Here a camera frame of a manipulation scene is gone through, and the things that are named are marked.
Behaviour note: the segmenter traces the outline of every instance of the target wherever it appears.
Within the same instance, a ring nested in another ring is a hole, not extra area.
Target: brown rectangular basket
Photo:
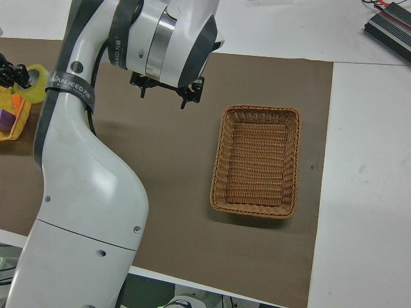
[[[292,108],[225,109],[211,205],[236,214],[286,219],[295,212],[300,115]]]

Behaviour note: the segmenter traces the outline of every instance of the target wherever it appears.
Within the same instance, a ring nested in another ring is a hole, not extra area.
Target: black strap
[[[64,90],[80,98],[92,112],[94,111],[95,95],[94,89],[87,81],[76,75],[64,72],[53,71],[46,82],[46,90]]]
[[[128,32],[130,25],[143,9],[143,0],[119,0],[114,12],[107,46],[112,65],[126,68]]]

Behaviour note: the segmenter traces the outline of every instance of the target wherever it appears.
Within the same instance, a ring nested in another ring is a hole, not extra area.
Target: brown mat
[[[0,39],[11,62],[54,67],[60,42]],[[306,307],[317,231],[332,63],[213,54],[198,105],[100,69],[95,127],[137,173],[150,213],[134,264],[287,307]],[[286,221],[226,214],[209,203],[223,110],[234,104],[301,113],[296,213]],[[0,144],[0,228],[27,235],[42,198],[30,140]]]

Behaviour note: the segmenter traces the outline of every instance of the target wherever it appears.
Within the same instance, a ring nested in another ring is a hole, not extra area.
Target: silver band
[[[173,34],[175,23],[177,21],[172,19],[167,11],[163,11],[160,21],[155,30],[152,45],[148,52],[146,75],[155,80],[160,80],[160,73],[168,43],[170,42],[171,35]]]

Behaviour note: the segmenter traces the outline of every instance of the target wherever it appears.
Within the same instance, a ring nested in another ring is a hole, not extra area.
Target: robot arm
[[[83,119],[94,106],[101,55],[107,42],[114,65],[145,78],[142,89],[158,83],[189,92],[222,43],[217,6],[218,0],[73,0],[35,138],[44,197],[6,308],[116,306],[148,200],[135,173]],[[121,19],[130,16],[124,35]]]

